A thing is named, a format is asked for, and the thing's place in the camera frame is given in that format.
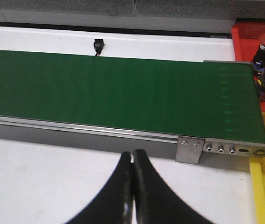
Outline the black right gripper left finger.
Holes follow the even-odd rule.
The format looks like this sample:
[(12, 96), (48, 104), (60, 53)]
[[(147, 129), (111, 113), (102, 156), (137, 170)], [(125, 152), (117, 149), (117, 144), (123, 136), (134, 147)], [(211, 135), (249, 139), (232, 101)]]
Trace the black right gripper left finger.
[(112, 175), (69, 224), (130, 224), (133, 214), (131, 154), (123, 152)]

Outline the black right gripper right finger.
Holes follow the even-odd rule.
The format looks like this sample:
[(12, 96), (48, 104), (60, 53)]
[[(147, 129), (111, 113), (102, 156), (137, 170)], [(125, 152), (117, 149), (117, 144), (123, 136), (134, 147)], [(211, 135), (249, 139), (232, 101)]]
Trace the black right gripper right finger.
[(145, 150), (133, 152), (133, 188), (139, 224), (210, 224), (165, 183)]

